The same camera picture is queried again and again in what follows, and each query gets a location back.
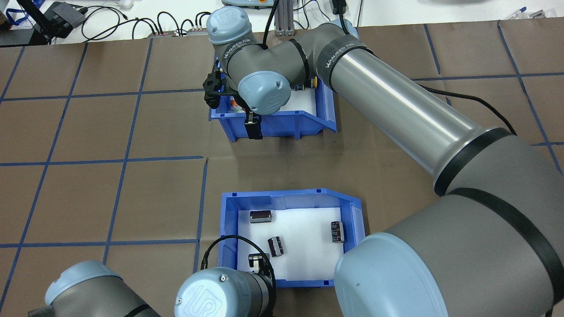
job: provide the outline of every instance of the ur logo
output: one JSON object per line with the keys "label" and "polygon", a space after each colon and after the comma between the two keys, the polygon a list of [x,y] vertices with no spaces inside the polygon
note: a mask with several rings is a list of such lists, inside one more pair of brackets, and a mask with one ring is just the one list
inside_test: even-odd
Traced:
{"label": "ur logo", "polygon": [[221,304],[219,298],[200,285],[188,300],[184,313],[188,317],[216,317]]}

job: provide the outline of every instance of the electronic component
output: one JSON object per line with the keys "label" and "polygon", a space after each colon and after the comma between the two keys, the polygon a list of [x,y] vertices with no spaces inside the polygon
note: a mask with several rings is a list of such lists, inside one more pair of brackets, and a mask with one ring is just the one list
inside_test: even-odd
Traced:
{"label": "electronic component", "polygon": [[334,15],[345,14],[347,12],[346,0],[331,0],[331,11]]}
{"label": "electronic component", "polygon": [[251,223],[272,222],[272,212],[270,210],[257,210],[250,212]]}
{"label": "electronic component", "polygon": [[333,238],[333,243],[345,242],[345,228],[342,222],[333,221],[331,223],[331,238]]}
{"label": "electronic component", "polygon": [[282,241],[279,236],[270,238],[268,240],[268,247],[270,248],[270,254],[272,254],[273,258],[284,254],[284,248],[282,247]]}
{"label": "electronic component", "polygon": [[274,0],[221,0],[226,6],[250,7],[255,9],[272,7]]}

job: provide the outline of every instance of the black tape band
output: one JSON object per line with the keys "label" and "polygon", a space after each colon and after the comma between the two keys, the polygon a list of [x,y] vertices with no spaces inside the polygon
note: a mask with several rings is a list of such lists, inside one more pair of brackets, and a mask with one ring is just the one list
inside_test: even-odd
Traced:
{"label": "black tape band", "polygon": [[300,57],[302,58],[303,69],[306,72],[306,78],[303,82],[307,82],[311,78],[311,71],[310,71],[310,64],[307,62],[306,53],[303,51],[303,47],[295,39],[291,38],[288,40],[288,42],[294,44],[294,46],[298,50]]}
{"label": "black tape band", "polygon": [[444,194],[447,193],[448,186],[451,185],[454,178],[466,166],[466,164],[468,164],[468,162],[470,162],[476,155],[492,143],[510,135],[513,134],[501,127],[498,127],[480,135],[468,143],[468,145],[462,148],[462,150],[460,150],[460,152],[451,159],[451,161],[439,174],[437,182],[435,183],[435,193],[439,196],[444,196]]}
{"label": "black tape band", "polygon": [[317,75],[326,85],[329,85],[332,90],[334,89],[331,84],[331,75],[333,74],[335,65],[337,65],[341,57],[354,49],[363,49],[373,54],[363,42],[360,42],[353,35],[346,35],[332,40],[329,44],[325,45],[321,53],[319,53],[316,65]]}
{"label": "black tape band", "polygon": [[472,199],[498,214],[527,241],[539,257],[550,278],[554,293],[553,303],[564,298],[564,267],[560,257],[542,232],[517,208],[505,200],[475,188],[457,188],[449,195]]}
{"label": "black tape band", "polygon": [[229,74],[227,73],[227,66],[231,58],[235,56],[235,54],[237,54],[240,50],[242,50],[243,47],[249,45],[259,45],[259,43],[257,43],[257,39],[252,34],[247,35],[242,39],[239,39],[238,41],[229,44],[229,46],[225,49],[223,54],[221,54],[220,56],[220,62],[223,69],[225,70],[225,74],[229,76]]}
{"label": "black tape band", "polygon": [[149,306],[149,304],[143,304],[137,308],[135,308],[134,310],[130,311],[127,315],[125,315],[124,317],[134,317],[139,315],[140,312],[147,310],[147,309],[151,309],[151,307]]}

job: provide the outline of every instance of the black cable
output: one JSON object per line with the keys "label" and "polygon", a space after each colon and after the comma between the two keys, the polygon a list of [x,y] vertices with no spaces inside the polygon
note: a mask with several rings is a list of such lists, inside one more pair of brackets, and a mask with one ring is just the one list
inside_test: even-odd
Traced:
{"label": "black cable", "polygon": [[133,25],[133,29],[131,30],[131,39],[135,39],[135,27],[137,26],[137,24],[139,24],[139,22],[147,23],[147,25],[149,25],[149,27],[151,28],[151,34],[155,35],[155,29],[153,29],[151,23],[146,21],[147,19],[148,18],[144,17],[142,19],[138,19],[137,22],[135,22],[135,24]]}
{"label": "black cable", "polygon": [[[140,20],[140,19],[135,18],[135,19],[133,19],[133,20],[127,20],[127,21],[118,23],[118,24],[114,25],[113,27],[108,28],[108,29],[102,31],[102,32],[98,33],[97,35],[95,35],[95,36],[93,36],[93,37],[91,37],[91,38],[86,38],[87,40],[84,41],[83,43],[86,43],[86,42],[88,42],[88,41],[99,41],[99,40],[101,40],[101,39],[105,39],[105,38],[107,38],[108,36],[110,36],[113,32],[115,32],[115,30],[116,30],[118,27],[120,27],[120,26],[122,26],[122,25],[124,25],[124,24],[127,24],[127,23],[129,23],[129,22],[135,22],[135,21],[139,21],[139,20]],[[113,30],[109,35],[104,36],[104,37],[101,37],[101,38],[96,38],[96,37],[101,36],[102,34],[106,33],[107,31],[110,31],[110,30],[112,30],[112,29],[114,29],[114,30]]]}
{"label": "black cable", "polygon": [[321,14],[323,14],[323,16],[325,16],[325,17],[327,18],[327,20],[331,21],[331,18],[330,18],[327,14],[325,14],[325,12],[323,12],[323,10],[321,9],[321,5],[319,4],[319,1],[318,1],[318,0],[309,0],[309,1],[306,2],[305,4],[303,4],[303,0],[302,0],[302,6],[299,7],[299,8],[297,8],[297,9],[294,9],[294,11],[299,11],[299,10],[303,9],[303,13],[305,14],[305,12],[306,12],[305,7],[306,7],[307,5],[309,5],[311,2],[317,3],[318,8],[319,8],[319,12],[321,12]]}
{"label": "black cable", "polygon": [[362,4],[364,0],[360,0],[360,6],[358,7],[358,19],[356,20],[356,27],[360,25],[360,14],[362,13]]}
{"label": "black cable", "polygon": [[158,30],[161,32],[161,34],[163,34],[161,22],[160,22],[160,20],[159,20],[160,17],[161,17],[161,14],[166,14],[166,15],[170,16],[170,17],[172,18],[172,20],[174,21],[174,24],[175,24],[176,27],[177,27],[176,29],[177,29],[177,30],[180,29],[180,27],[178,26],[178,22],[176,21],[176,19],[173,17],[172,14],[170,14],[170,13],[168,13],[168,12],[166,12],[166,11],[161,11],[161,12],[159,12],[159,13],[157,14],[157,25],[158,25]]}
{"label": "black cable", "polygon": [[200,17],[201,14],[206,13],[207,11],[203,11],[203,12],[198,12],[196,13],[196,17],[194,18],[194,23],[196,23],[196,28],[198,28],[200,25],[198,24],[198,17]]}
{"label": "black cable", "polygon": [[270,10],[270,15],[268,16],[268,21],[266,22],[265,35],[262,36],[262,46],[264,49],[268,48],[268,45],[266,45],[266,40],[268,39],[268,31],[270,30],[270,24],[272,23],[272,19],[274,18],[274,13],[278,8],[279,2],[280,0],[274,0],[274,3],[272,4],[272,10]]}
{"label": "black cable", "polygon": [[274,308],[274,306],[276,304],[276,277],[274,276],[274,268],[272,267],[272,264],[270,263],[270,260],[269,260],[268,256],[266,255],[266,253],[263,250],[261,250],[251,240],[249,240],[245,237],[239,236],[239,235],[227,235],[227,236],[222,236],[221,238],[212,242],[212,244],[206,250],[206,252],[204,253],[204,256],[202,257],[202,263],[200,265],[200,271],[208,268],[208,257],[210,256],[210,252],[212,251],[213,247],[216,244],[218,244],[219,242],[221,242],[223,240],[227,240],[227,239],[238,239],[238,240],[244,241],[244,242],[248,243],[250,246],[252,246],[253,248],[255,248],[258,251],[258,253],[261,254],[261,256],[264,259],[265,264],[268,267],[268,270],[270,272],[270,278],[272,279],[272,292],[273,292],[272,295],[273,295],[273,299],[274,299],[273,303],[272,303],[272,307]]}
{"label": "black cable", "polygon": [[194,29],[194,23],[192,22],[192,20],[190,20],[190,19],[185,19],[185,20],[182,21],[182,23],[180,24],[180,32],[186,31],[186,30],[184,30],[184,23],[186,23],[186,22],[190,22],[190,25],[192,26],[192,29]]}
{"label": "black cable", "polygon": [[339,20],[341,21],[341,27],[343,28],[343,32],[345,32],[346,35],[349,35],[349,28],[347,28],[347,25],[345,23],[345,17],[343,15],[343,0],[338,0],[339,2]]}
{"label": "black cable", "polygon": [[198,20],[198,22],[200,23],[200,28],[204,29],[204,25],[202,24],[202,18],[206,15],[211,15],[211,12],[203,12],[202,15],[200,15],[200,19]]}
{"label": "black cable", "polygon": [[509,120],[507,120],[507,118],[505,118],[499,111],[497,111],[496,108],[494,108],[492,105],[487,103],[482,98],[479,98],[479,97],[476,97],[476,96],[471,96],[471,95],[451,93],[449,91],[434,89],[434,88],[430,88],[430,87],[427,87],[427,86],[423,86],[421,84],[419,84],[419,86],[423,87],[425,90],[427,90],[428,92],[433,93],[433,94],[439,94],[439,95],[450,96],[450,97],[455,97],[455,98],[463,98],[463,99],[468,99],[468,100],[473,100],[475,102],[479,102],[479,103],[483,104],[484,106],[486,106],[486,108],[488,108],[491,112],[493,112],[499,119],[501,119],[503,121],[503,123],[505,123],[507,128],[509,129],[509,132],[511,132],[514,135],[517,135],[517,132],[515,132],[515,129],[513,128],[513,126],[509,122]]}
{"label": "black cable", "polygon": [[[88,7],[86,7],[86,8],[87,8],[87,9],[88,9],[88,8],[96,8],[96,9],[92,10],[92,12],[90,12],[90,14],[86,17],[86,21],[84,21],[84,23],[82,23],[82,25],[81,25],[80,31],[81,31],[81,33],[82,33],[82,36],[84,36],[84,38],[86,39],[86,42],[87,42],[87,41],[99,41],[99,40],[101,40],[101,39],[108,38],[108,37],[110,37],[113,33],[115,33],[116,30],[117,30],[117,27],[111,27],[111,28],[107,29],[106,31],[104,31],[103,33],[100,33],[100,34],[98,34],[98,35],[96,35],[96,36],[93,36],[93,37],[88,37],[88,36],[86,36],[86,34],[84,33],[84,27],[85,27],[85,25],[86,25],[86,22],[88,22],[88,21],[90,20],[90,18],[91,18],[96,12],[101,11],[101,10],[109,10],[109,11],[115,13],[116,16],[117,16],[117,24],[121,23],[121,17],[123,17],[124,19],[127,20],[127,16],[126,16],[123,12],[121,12],[120,10],[118,10],[117,8],[114,8],[114,7],[106,7],[106,6],[88,6]],[[106,34],[105,36],[103,36],[103,37],[101,37],[101,38],[97,38],[98,36],[104,34],[104,33],[107,32],[107,31],[110,31],[110,30],[111,30],[110,33]]]}
{"label": "black cable", "polygon": [[307,27],[306,29],[310,28],[310,19],[307,17],[307,12],[306,12],[306,8],[303,8],[303,16],[306,18],[306,22],[307,22]]}
{"label": "black cable", "polygon": [[299,21],[294,20],[294,23],[296,23],[300,28],[302,28],[304,30],[306,29],[306,28],[303,27],[303,25]]}

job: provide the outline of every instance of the silver metal tube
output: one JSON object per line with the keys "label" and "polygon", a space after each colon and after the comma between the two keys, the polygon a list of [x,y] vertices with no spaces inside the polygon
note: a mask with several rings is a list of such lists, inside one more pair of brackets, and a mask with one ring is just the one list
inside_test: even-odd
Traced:
{"label": "silver metal tube", "polygon": [[345,54],[331,84],[435,179],[454,155],[486,132],[365,50]]}

